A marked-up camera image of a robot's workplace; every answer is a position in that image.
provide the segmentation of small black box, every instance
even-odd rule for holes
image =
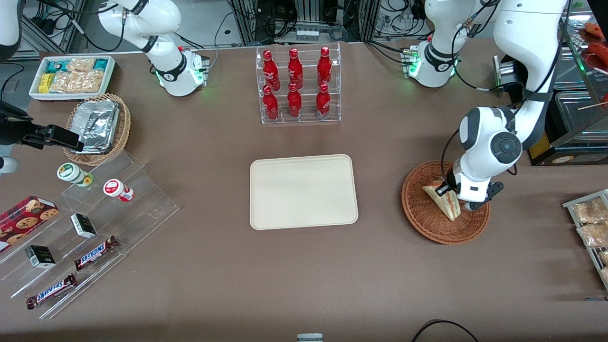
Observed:
[[[26,254],[32,266],[37,268],[51,268],[55,266],[55,260],[50,255],[48,247],[30,245],[26,248]]]
[[[91,220],[83,214],[76,213],[70,217],[72,219],[72,225],[76,229],[76,234],[86,237],[87,239],[93,239],[97,232],[93,228]]]

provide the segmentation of cookie box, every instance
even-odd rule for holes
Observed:
[[[0,214],[0,252],[14,245],[58,213],[55,203],[29,196],[7,212]]]
[[[96,95],[103,95],[106,93],[108,89],[108,85],[110,84],[110,79],[112,77],[112,72],[114,71],[114,66],[116,65],[116,61],[108,56],[108,55],[68,55],[64,56],[65,59],[70,58],[94,58],[96,60],[107,60],[108,64],[105,66],[105,70],[103,73],[102,84],[99,87],[98,92],[80,92],[80,93],[53,93],[53,92],[40,92],[39,87],[40,83],[44,82],[43,75],[47,72],[49,63],[52,61],[57,61],[63,57],[53,56],[53,57],[44,57],[40,61],[40,65],[38,67],[38,71],[36,71],[36,76],[34,76],[34,81],[32,82],[32,86],[30,87],[30,97],[39,101],[71,101],[71,100],[83,100],[88,99],[90,97]]]

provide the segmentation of wrapped sandwich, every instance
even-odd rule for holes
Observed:
[[[450,221],[454,221],[460,215],[460,203],[453,190],[446,192],[443,196],[437,195],[435,189],[440,187],[442,183],[443,182],[441,181],[433,181],[428,185],[423,186],[422,189],[433,199],[433,201],[435,201],[437,206],[446,214]]]

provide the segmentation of beige tray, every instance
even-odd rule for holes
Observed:
[[[350,225],[358,217],[353,162],[347,155],[251,164],[249,223],[254,229]]]

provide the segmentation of aluminum foil container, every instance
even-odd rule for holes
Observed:
[[[74,114],[70,131],[80,135],[84,144],[79,154],[105,154],[112,150],[120,106],[112,100],[81,103]]]

